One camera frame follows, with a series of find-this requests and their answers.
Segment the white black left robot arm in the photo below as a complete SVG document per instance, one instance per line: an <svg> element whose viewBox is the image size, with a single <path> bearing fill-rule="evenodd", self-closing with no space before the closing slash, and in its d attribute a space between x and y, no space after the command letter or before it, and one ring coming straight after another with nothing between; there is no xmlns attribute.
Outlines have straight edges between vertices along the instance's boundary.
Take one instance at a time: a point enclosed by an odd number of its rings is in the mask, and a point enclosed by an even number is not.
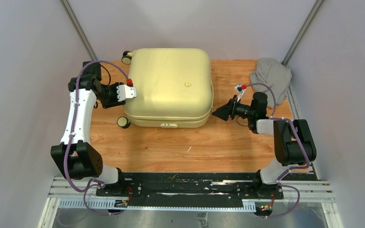
<svg viewBox="0 0 365 228"><path fill-rule="evenodd" d="M105 165L101 154L91 145L90 127L96 102L103 108L124 105L125 91L132 81L124 70L126 83L102 84L103 60L86 61L79 74L68 83L70 108L67 125L58 145L50 155L68 184L77 192L86 193L91 187L122 196L127 184L119 168Z"/></svg>

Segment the grey crumpled cloth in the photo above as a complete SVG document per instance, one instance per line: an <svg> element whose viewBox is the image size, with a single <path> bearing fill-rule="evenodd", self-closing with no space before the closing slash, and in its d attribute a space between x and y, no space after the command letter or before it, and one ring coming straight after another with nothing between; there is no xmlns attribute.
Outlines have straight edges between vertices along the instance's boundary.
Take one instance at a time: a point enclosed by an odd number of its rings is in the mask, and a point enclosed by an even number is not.
<svg viewBox="0 0 365 228"><path fill-rule="evenodd" d="M260 58L249 79L255 84L253 90L264 92L268 96L268 107L273 108L285 100L292 73L290 68L274 58Z"/></svg>

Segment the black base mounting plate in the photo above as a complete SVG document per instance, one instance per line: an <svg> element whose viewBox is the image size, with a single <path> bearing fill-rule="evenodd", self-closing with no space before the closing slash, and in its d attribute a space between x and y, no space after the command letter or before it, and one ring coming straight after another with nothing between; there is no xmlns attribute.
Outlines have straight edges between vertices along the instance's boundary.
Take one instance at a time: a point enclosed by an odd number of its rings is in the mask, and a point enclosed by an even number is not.
<svg viewBox="0 0 365 228"><path fill-rule="evenodd" d="M282 188L258 182L253 172L125 172L122 186L97 189L96 196L128 197L131 206L238 208L243 200L283 199Z"/></svg>

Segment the cream suitcase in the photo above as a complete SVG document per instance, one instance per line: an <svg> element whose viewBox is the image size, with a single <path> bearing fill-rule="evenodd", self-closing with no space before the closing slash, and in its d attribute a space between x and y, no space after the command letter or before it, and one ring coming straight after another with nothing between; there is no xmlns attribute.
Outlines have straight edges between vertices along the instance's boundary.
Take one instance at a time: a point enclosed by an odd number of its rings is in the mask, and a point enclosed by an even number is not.
<svg viewBox="0 0 365 228"><path fill-rule="evenodd" d="M122 62L136 97L123 106L137 126L198 128L209 119L214 89L211 59L198 48L141 48L126 51Z"/></svg>

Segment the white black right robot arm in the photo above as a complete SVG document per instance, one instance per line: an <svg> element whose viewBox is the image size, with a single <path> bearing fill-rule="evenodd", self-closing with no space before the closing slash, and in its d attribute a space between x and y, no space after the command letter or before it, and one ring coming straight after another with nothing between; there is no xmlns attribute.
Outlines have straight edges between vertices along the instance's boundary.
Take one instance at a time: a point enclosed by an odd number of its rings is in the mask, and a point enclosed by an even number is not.
<svg viewBox="0 0 365 228"><path fill-rule="evenodd" d="M279 188L280 181L294 169L309 168L317 157L317 150L305 119L290 120L267 116L267 95L255 92L250 105L242 104L235 95L212 115L224 121L241 117L255 134L270 135L274 140L275 157L258 170L251 185L241 189L244 195L265 198Z"/></svg>

